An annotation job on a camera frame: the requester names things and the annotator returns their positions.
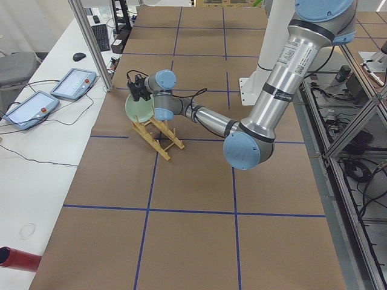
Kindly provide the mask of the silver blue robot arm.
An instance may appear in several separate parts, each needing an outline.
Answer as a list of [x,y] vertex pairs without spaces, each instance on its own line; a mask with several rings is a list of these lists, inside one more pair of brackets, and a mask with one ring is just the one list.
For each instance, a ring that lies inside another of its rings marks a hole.
[[241,121],[198,105],[193,97],[173,95],[177,78],[168,69],[128,79],[132,98],[136,102],[153,99],[157,120],[183,115],[223,137],[224,157],[236,169],[249,170],[263,163],[274,151],[275,128],[320,49],[347,44],[355,35],[357,1],[296,1],[294,7],[289,37],[251,112]]

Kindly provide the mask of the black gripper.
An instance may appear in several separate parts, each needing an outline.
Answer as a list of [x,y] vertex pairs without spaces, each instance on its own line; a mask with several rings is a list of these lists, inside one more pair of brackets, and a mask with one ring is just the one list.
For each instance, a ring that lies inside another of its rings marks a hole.
[[129,80],[127,86],[135,102],[138,102],[141,98],[145,101],[151,99],[151,93],[146,89],[144,80],[135,82]]

